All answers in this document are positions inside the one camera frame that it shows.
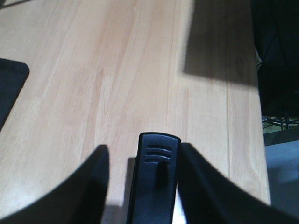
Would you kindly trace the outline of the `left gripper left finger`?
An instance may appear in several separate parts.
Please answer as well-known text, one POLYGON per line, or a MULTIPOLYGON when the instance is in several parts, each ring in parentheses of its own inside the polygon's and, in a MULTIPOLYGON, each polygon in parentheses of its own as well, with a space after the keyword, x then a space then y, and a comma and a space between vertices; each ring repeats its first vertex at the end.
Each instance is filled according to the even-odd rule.
POLYGON ((99 145, 63 183, 2 224, 99 224, 105 209, 109 153, 99 145))

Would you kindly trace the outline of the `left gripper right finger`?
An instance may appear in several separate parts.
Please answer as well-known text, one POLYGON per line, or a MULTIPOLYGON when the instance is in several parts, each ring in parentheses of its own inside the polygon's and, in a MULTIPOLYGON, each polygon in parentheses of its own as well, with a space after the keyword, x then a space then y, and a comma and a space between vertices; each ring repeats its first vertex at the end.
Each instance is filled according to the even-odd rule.
POLYGON ((178 153, 178 190, 188 224, 297 224, 215 169, 190 143, 178 153))

